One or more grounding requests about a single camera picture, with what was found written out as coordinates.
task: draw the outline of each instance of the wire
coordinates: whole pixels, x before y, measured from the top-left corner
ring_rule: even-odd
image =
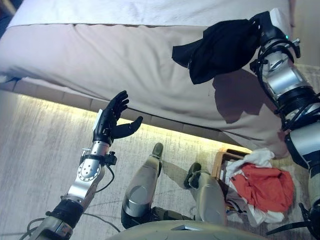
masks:
[[[31,228],[29,231],[27,231],[25,234],[23,234],[23,235],[19,238],[19,240],[25,239],[28,235],[31,235],[31,233],[32,233],[33,231],[35,231],[37,228],[38,228],[37,226],[34,227],[34,228]]]
[[[25,232],[8,232],[8,233],[1,233],[1,234],[0,234],[0,237],[21,235],[21,234],[25,234]]]
[[[102,190],[105,190],[107,187],[109,187],[109,185],[114,181],[114,179],[115,179],[115,174],[114,174],[114,172],[112,171],[112,169],[110,168],[110,166],[109,165],[106,165],[106,167],[109,169],[109,171],[111,172],[111,174],[112,174],[112,179],[111,179],[111,181],[106,185],[106,186],[104,186],[103,188],[101,188],[101,189],[99,189],[99,190],[97,190],[95,193],[99,193],[99,192],[101,192]]]
[[[310,104],[312,104],[313,101],[314,101],[317,97],[319,97],[319,96],[320,96],[320,92],[319,92],[318,94],[314,95],[306,104],[304,104],[304,105],[302,106],[302,108],[300,108],[300,110],[294,115],[294,117],[292,118],[292,120],[290,121],[290,123],[287,124],[286,126],[284,126],[283,130],[285,131],[285,130],[290,129],[290,128],[294,125],[295,121],[296,121],[297,118],[300,116],[300,114],[301,114]]]
[[[303,116],[313,116],[314,114],[320,114],[320,108],[312,110],[311,112],[308,112],[307,114],[305,114]]]
[[[310,221],[298,221],[298,222],[289,223],[289,224],[277,227],[273,230],[267,231],[265,234],[271,235],[271,234],[276,234],[276,233],[280,233],[280,232],[291,230],[291,229],[305,228],[308,226],[311,226]]]
[[[31,222],[29,222],[28,226],[26,227],[26,232],[29,233],[28,235],[31,236],[31,230],[30,230],[30,227],[31,227],[31,224],[35,223],[35,222],[38,222],[38,221],[43,221],[45,220],[44,217],[41,217],[41,218],[37,218],[37,219],[34,219],[32,220]]]
[[[273,42],[272,44],[270,44],[270,45],[263,51],[262,54],[261,54],[261,52],[260,52],[260,50],[259,50],[258,59],[259,59],[260,57],[263,59],[264,57],[266,57],[266,55],[269,55],[269,54],[270,54],[269,51],[271,51],[272,48],[273,48],[274,46],[278,45],[278,44],[289,44],[289,45],[293,48],[295,55],[296,55],[296,56],[298,55],[298,54],[297,54],[297,53],[298,53],[298,52],[297,52],[297,47],[294,45],[294,43],[291,42],[291,41],[289,41],[289,40],[284,40],[284,39],[282,39],[282,40],[277,40],[277,41]]]
[[[104,186],[103,188],[99,189],[99,190],[96,191],[95,193],[99,193],[99,192],[103,191],[104,189],[106,189],[106,188],[114,181],[114,179],[115,179],[115,174],[114,174],[114,172],[112,171],[112,169],[110,168],[110,166],[109,166],[109,165],[106,165],[106,167],[109,169],[110,173],[112,174],[112,179],[110,180],[110,182],[109,182],[106,186]],[[119,228],[117,228],[113,223],[111,223],[111,222],[109,222],[109,221],[106,221],[106,220],[102,219],[101,217],[96,216],[96,215],[93,215],[93,214],[91,214],[91,213],[83,213],[83,214],[84,214],[84,215],[88,215],[88,216],[95,217],[95,218],[97,218],[97,219],[100,219],[101,221],[103,221],[103,222],[109,224],[110,226],[112,226],[115,230],[117,230],[118,233],[120,233]],[[32,220],[31,222],[29,222],[28,226],[26,227],[26,233],[24,233],[24,234],[19,238],[19,240],[25,239],[28,235],[31,236],[31,233],[38,228],[38,227],[36,226],[36,227],[30,229],[31,224],[33,224],[33,223],[35,223],[35,222],[38,222],[38,221],[43,221],[43,220],[44,220],[44,218],[42,217],[42,218],[34,219],[34,220]]]
[[[88,216],[91,216],[91,217],[94,217],[94,218],[97,218],[101,221],[103,221],[104,223],[106,224],[109,224],[111,227],[113,227],[118,233],[120,233],[121,231],[119,230],[119,228],[117,228],[112,222],[109,222],[109,221],[106,221],[104,220],[103,218],[99,217],[99,216],[96,216],[96,215],[93,215],[91,213],[83,213],[84,215],[88,215]]]
[[[298,205],[299,205],[299,207],[300,207],[300,209],[301,209],[301,213],[302,213],[302,218],[303,218],[303,220],[304,220],[305,222],[310,222],[310,221],[309,221],[310,218],[309,218],[309,212],[308,212],[308,210],[305,209],[305,206],[303,205],[302,202],[299,202]],[[314,236],[315,239],[320,240],[320,236],[318,236],[318,235],[314,232],[312,226],[308,225],[308,226],[306,226],[306,227],[308,228],[309,232],[311,233],[312,236]]]

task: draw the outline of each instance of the red cloth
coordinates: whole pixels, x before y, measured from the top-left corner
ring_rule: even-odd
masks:
[[[267,212],[285,212],[293,202],[294,183],[287,171],[245,164],[242,174],[231,178],[238,194],[249,204]]]

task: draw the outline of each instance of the floor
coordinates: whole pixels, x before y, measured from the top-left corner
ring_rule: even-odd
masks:
[[[58,103],[0,91],[0,240],[13,240],[25,232],[29,221],[52,211],[73,183],[81,148],[90,146],[96,113]],[[112,169],[115,181],[98,193],[87,209],[114,223],[120,221],[121,204],[130,179],[162,142],[163,171],[158,179],[153,205],[192,217],[195,201],[182,188],[190,165],[197,161],[211,171],[216,153],[232,147],[225,143],[195,137],[143,124],[132,136],[112,145],[118,162]],[[253,228],[246,216],[228,216],[228,226],[265,236],[283,224],[302,220],[298,203],[308,207],[308,173],[290,158],[274,160],[275,167],[291,173],[295,185],[292,207],[282,223],[264,223]],[[102,185],[109,181],[106,174]],[[105,239],[114,229],[90,216],[82,216],[71,239]],[[311,240],[306,229],[295,229],[268,237],[275,240]]]

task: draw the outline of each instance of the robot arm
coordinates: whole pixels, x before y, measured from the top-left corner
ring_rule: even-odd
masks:
[[[120,92],[108,106],[99,111],[91,148],[84,148],[74,183],[61,202],[47,216],[40,226],[32,233],[30,240],[58,239],[67,240],[86,211],[97,191],[99,182],[105,175],[105,166],[115,165],[117,158],[109,147],[114,139],[127,137],[138,130],[143,118],[134,122],[117,125],[121,112],[127,108],[129,100],[126,91]]]
[[[285,143],[293,161],[308,169],[308,193],[311,209],[308,212],[309,230],[320,238],[320,94],[294,65],[293,49],[300,57],[300,40],[288,36],[273,26],[268,11],[252,18],[260,26],[258,58],[250,64],[261,87],[277,107]]]

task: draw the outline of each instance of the black cloth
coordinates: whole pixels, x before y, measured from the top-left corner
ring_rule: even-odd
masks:
[[[259,27],[253,21],[221,21],[207,28],[202,39],[174,46],[172,59],[189,69],[193,84],[201,84],[246,65],[258,48],[259,39]]]

